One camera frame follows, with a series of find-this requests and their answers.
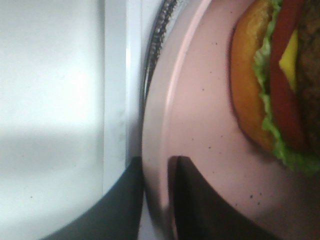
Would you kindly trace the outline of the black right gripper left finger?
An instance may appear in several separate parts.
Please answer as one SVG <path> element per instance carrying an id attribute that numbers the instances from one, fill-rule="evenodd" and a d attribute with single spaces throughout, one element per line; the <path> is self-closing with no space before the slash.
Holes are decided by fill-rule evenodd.
<path id="1" fill-rule="evenodd" d="M 46 240 L 136 240 L 144 199 L 142 159 L 132 158 L 112 188 L 88 211 Z"/>

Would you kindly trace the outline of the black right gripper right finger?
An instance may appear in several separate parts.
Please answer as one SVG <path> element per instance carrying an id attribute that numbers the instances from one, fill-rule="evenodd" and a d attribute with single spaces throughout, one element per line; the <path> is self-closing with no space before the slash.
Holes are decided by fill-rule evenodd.
<path id="1" fill-rule="evenodd" d="M 168 161 L 169 215 L 175 240 L 275 240 L 230 206 L 187 156 Z"/>

